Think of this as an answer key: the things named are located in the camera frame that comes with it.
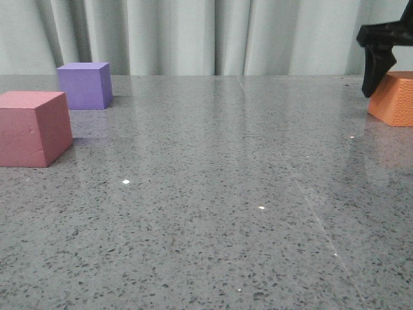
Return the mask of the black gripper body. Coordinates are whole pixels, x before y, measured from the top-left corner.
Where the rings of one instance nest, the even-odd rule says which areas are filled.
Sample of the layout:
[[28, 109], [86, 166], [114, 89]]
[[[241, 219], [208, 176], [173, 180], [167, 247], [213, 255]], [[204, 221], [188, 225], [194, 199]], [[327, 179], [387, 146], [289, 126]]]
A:
[[412, 46], [412, 0], [407, 3], [399, 21], [362, 25], [356, 40], [361, 47]]

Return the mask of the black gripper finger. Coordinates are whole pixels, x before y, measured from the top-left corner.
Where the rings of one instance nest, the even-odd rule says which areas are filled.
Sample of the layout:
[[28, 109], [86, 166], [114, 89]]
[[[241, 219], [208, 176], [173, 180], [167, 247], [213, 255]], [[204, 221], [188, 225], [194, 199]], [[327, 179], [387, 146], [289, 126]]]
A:
[[362, 92], [366, 98], [375, 93], [385, 74], [396, 64], [392, 45], [367, 45], [365, 47], [365, 73]]

